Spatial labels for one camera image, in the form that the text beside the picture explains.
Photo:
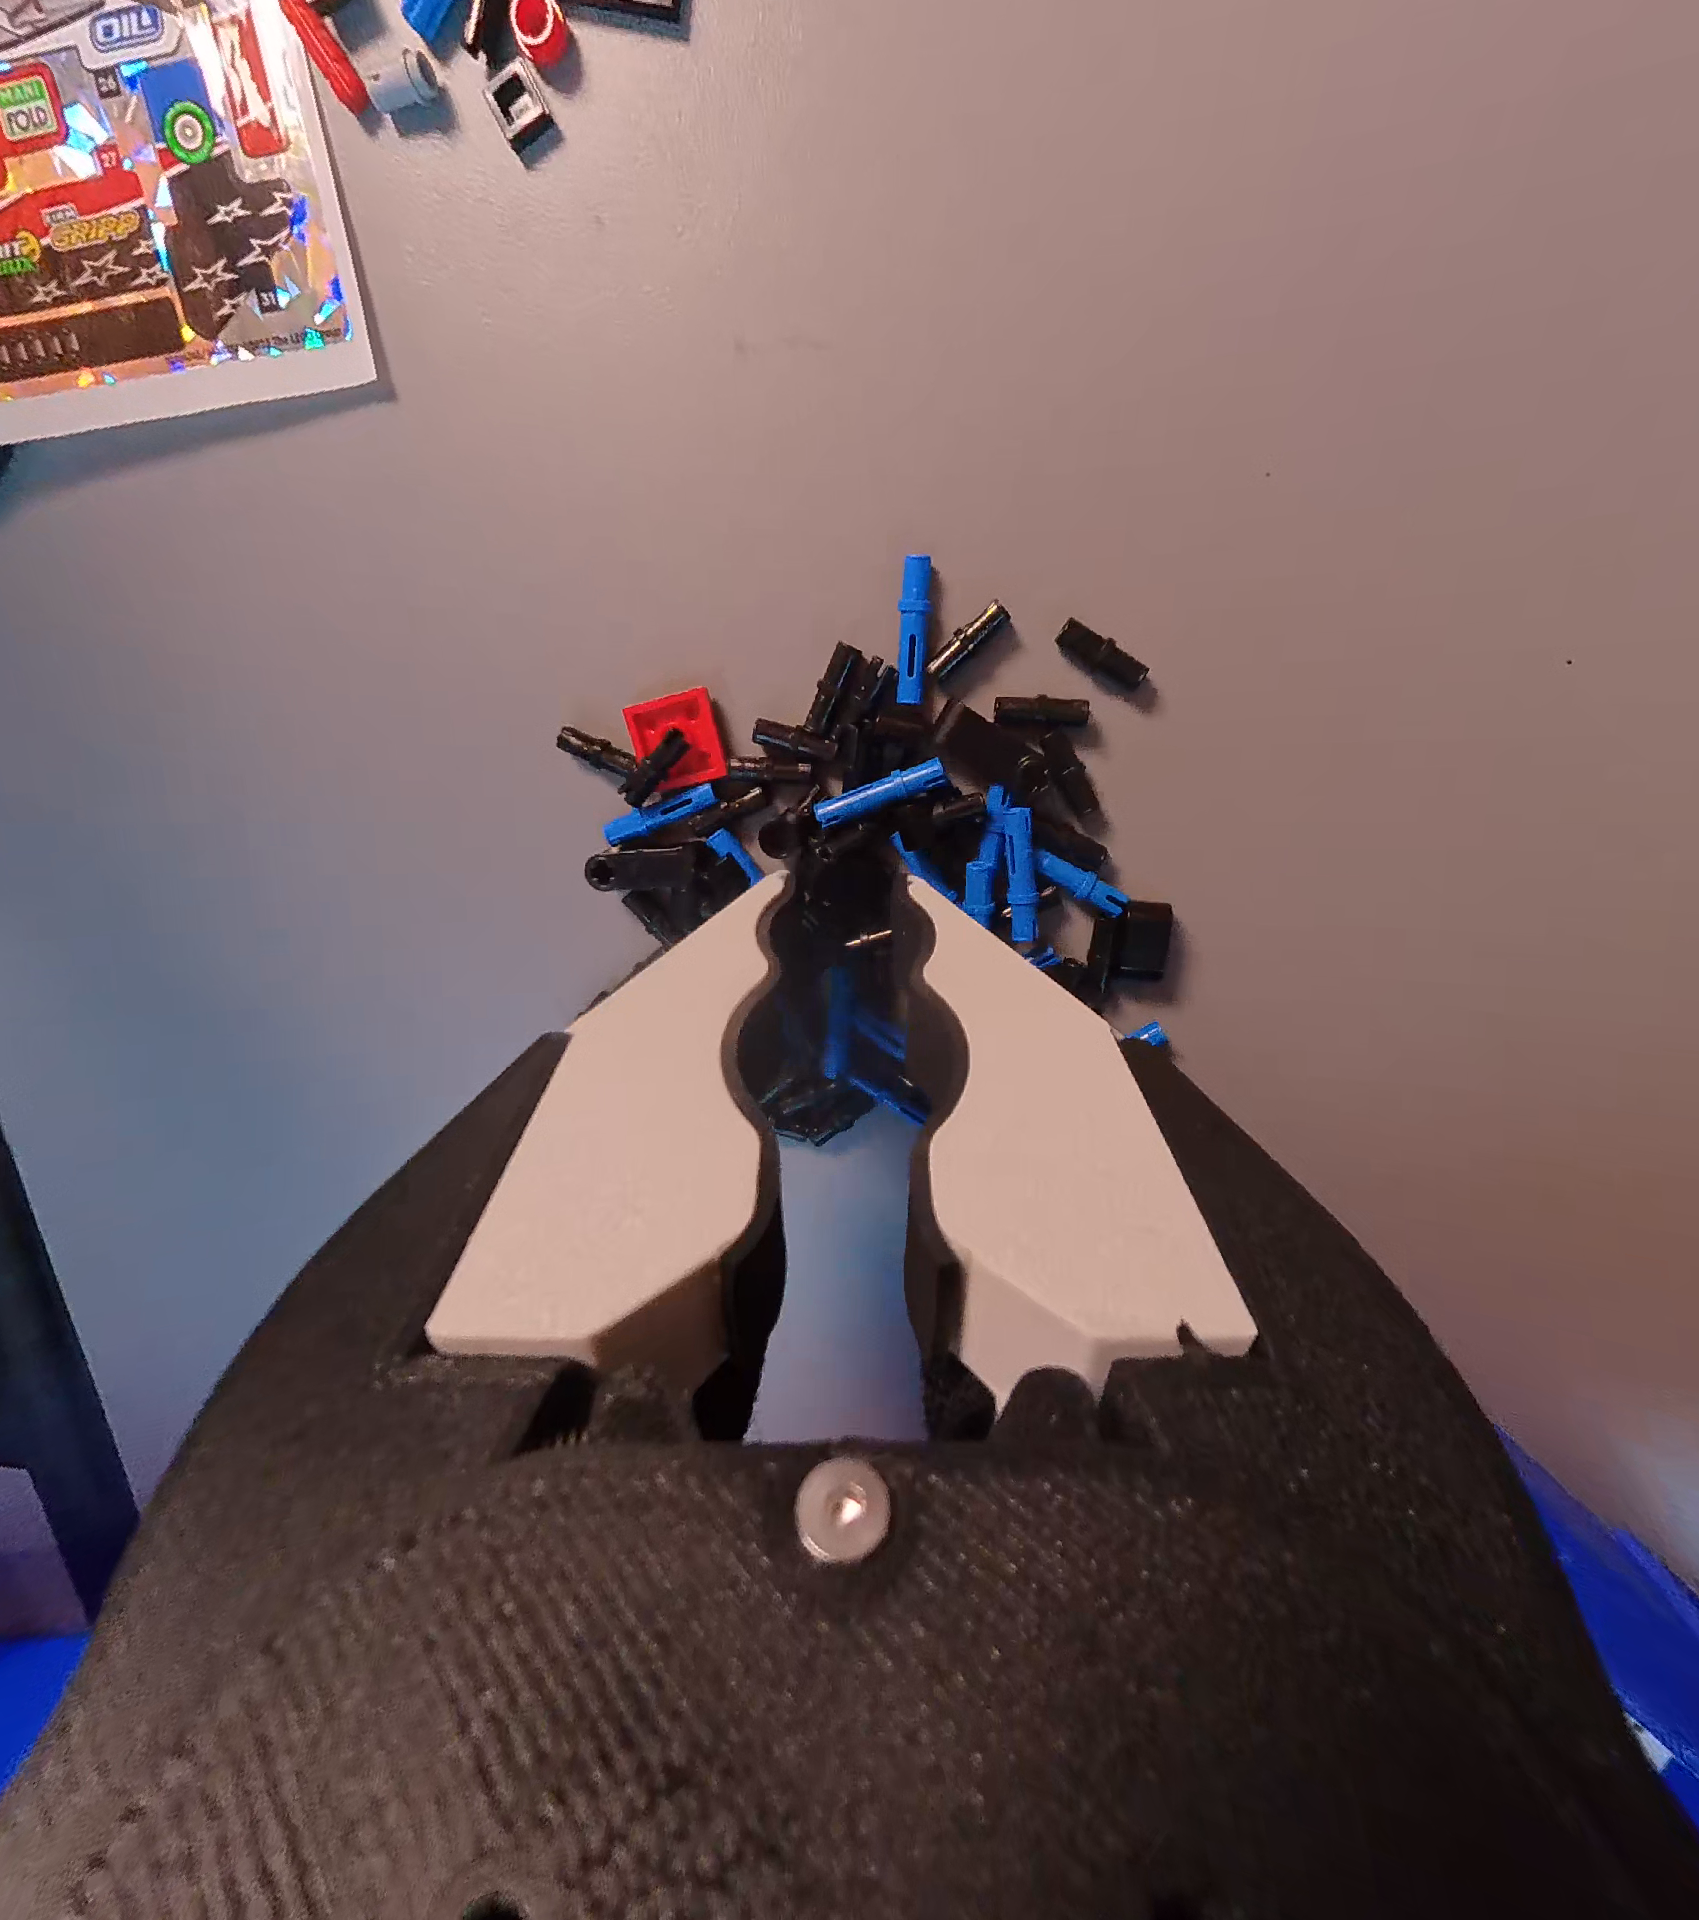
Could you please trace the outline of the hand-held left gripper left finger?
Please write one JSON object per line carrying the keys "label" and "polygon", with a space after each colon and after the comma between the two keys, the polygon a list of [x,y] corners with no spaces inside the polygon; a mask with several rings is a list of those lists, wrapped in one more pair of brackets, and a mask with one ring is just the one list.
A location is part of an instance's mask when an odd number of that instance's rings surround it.
{"label": "hand-held left gripper left finger", "polygon": [[778,977],[787,876],[552,1033],[548,1076],[425,1319],[456,1361],[642,1368],[748,1421],[786,1291],[778,1141],[740,1032]]}

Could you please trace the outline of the pile of mixed toy bricks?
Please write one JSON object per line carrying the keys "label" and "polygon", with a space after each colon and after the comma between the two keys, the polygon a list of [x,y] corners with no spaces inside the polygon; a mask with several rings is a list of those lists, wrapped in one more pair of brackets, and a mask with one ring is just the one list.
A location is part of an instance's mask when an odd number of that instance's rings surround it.
{"label": "pile of mixed toy bricks", "polygon": [[282,2],[278,12],[336,107],[357,119],[396,119],[378,109],[374,86],[404,44],[425,47],[431,61],[448,54],[475,61],[481,100],[514,157],[531,154],[553,132],[546,80],[563,80],[576,65],[574,12],[677,38],[690,19],[688,2],[397,2],[407,38],[363,68],[333,26],[344,2]]}

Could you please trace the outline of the holographic sticker sheet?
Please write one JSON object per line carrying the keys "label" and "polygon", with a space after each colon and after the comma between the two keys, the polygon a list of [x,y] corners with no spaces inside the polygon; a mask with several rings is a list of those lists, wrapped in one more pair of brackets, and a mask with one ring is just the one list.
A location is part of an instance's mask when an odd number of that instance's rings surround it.
{"label": "holographic sticker sheet", "polygon": [[318,2],[0,2],[0,447],[375,383]]}

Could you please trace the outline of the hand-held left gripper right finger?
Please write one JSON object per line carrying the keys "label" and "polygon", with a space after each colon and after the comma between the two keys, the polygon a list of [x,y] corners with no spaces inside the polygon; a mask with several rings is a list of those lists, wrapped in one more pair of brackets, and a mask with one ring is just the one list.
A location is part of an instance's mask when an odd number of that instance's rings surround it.
{"label": "hand-held left gripper right finger", "polygon": [[922,877],[899,883],[906,1299],[924,1395],[1006,1414],[1034,1373],[1241,1361],[1254,1313],[1115,1029]]}

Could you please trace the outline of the pile of blue black pins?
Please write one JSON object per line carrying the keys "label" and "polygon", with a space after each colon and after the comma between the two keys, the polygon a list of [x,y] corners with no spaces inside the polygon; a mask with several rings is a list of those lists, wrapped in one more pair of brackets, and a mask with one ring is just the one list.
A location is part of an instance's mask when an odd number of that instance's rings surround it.
{"label": "pile of blue black pins", "polygon": [[617,791],[594,891],[677,948],[771,876],[787,876],[787,958],[743,1082],[778,1138],[825,1146],[885,1110],[917,1125],[907,1069],[903,881],[1092,1011],[1173,972],[1177,916],[1112,877],[1092,833],[1099,788],[1084,756],[1094,710],[1074,695],[961,699],[975,660],[1012,633],[991,600],[943,624],[928,553],[899,565],[895,654],[835,644],[797,723],[759,716],[732,749],[716,697],[683,689],[624,707],[624,741],[583,728],[556,753]]}

